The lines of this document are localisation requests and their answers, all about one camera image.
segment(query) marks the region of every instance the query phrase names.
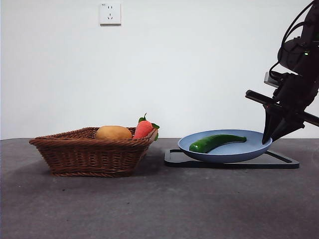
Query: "wicker basket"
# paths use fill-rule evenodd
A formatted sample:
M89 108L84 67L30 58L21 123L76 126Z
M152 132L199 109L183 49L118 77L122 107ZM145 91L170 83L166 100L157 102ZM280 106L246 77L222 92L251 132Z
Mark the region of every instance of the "wicker basket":
M98 127L37 137L29 141L56 176L130 176L146 154L158 130L146 137L125 140L97 140ZM132 134L134 127L128 128Z

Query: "black wire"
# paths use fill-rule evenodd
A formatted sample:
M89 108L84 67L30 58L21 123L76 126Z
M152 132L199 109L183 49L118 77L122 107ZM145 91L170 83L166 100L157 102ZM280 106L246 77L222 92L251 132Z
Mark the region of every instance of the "black wire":
M279 55L278 62L277 62L276 64L274 64L274 65L270 68L270 70L269 70L269 75L270 75L270 77L274 77L274 76L272 76L272 70L273 70L273 68L274 68L275 66L277 66L277 65L280 63L280 61L281 61L281 58L282 58L282 56L283 56L282 52L283 52L283 50L284 50L285 41L287 40L288 36L293 32L293 30L291 30L291 28L293 27L293 25L295 24L295 22L298 20L298 18L299 18L302 14L304 14L304 12L305 12L309 7L311 7L314 3L315 3L315 0L313 0L310 4L308 4L308 5L296 16L296 18L294 19L294 21L293 21L293 22L290 24L290 26L288 27L288 29L287 29L287 31L286 31L284 37L283 37L283 40L282 40L282 42L281 42L280 55Z
M291 33L293 33L297 28L299 28L299 27L301 27L301 26L304 26L304 25L307 25L307 24L309 24L309 22L307 22L307 21L302 21L302 22L299 22L298 24L296 24L296 25L290 30L290 32L288 33L287 38L288 38L288 36L289 36Z

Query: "blue plate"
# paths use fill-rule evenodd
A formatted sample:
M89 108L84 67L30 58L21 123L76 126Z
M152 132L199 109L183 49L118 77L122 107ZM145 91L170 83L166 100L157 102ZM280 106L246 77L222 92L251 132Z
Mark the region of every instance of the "blue plate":
M189 151L189 146L195 141L215 134L233 134L247 137L244 143L229 143L219 146L208 153ZM272 143L270 138L265 144L261 143L263 134L256 131L241 129L210 130L188 135L178 141L179 148L189 157L209 163L234 163L256 158L265 153Z

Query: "electrical outlet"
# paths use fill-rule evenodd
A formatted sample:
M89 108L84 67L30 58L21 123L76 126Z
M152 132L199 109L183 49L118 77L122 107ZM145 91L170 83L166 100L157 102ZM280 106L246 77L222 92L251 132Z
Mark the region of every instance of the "electrical outlet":
M100 4L100 25L121 25L121 3L110 1Z

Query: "black stand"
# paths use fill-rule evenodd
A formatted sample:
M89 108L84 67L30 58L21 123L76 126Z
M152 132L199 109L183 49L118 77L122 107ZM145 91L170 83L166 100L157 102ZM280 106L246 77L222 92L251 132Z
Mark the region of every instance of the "black stand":
M272 151L257 158L236 163L207 163L188 157L180 149L165 151L164 163L168 167L182 168L260 168L260 169L296 169L299 162Z

